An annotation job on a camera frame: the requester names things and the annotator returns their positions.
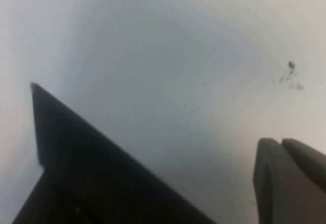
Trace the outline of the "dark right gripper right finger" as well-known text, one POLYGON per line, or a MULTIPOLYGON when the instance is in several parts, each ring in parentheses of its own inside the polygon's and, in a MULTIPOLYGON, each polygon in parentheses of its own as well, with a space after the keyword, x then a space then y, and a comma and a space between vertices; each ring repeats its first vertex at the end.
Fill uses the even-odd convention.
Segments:
POLYGON ((308 178, 325 183, 325 154, 292 138, 283 139, 282 146, 308 178))

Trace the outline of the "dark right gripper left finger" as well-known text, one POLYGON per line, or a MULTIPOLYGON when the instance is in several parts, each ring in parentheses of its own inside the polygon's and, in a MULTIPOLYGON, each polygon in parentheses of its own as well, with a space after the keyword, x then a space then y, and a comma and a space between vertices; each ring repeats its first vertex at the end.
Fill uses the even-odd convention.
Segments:
POLYGON ((325 223, 325 183, 314 183, 272 138, 258 141, 253 184, 259 223, 325 223))

